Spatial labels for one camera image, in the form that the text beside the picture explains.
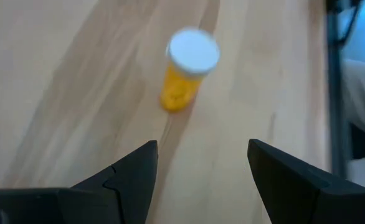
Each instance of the prescription bottle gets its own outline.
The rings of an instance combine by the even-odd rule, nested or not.
[[[216,67],[220,52],[209,33],[186,28],[171,37],[166,54],[161,104],[168,111],[178,111],[193,100],[203,78]]]

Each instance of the wooden table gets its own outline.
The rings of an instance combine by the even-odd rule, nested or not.
[[[81,18],[59,66],[41,60],[63,37],[50,30],[42,54],[11,57],[34,72],[0,77],[0,187],[71,186],[156,139],[149,223],[261,223],[250,138],[328,169],[323,1],[99,0]],[[186,26],[212,32],[221,58],[194,104],[167,114],[164,51]],[[20,29],[8,37],[34,33]]]

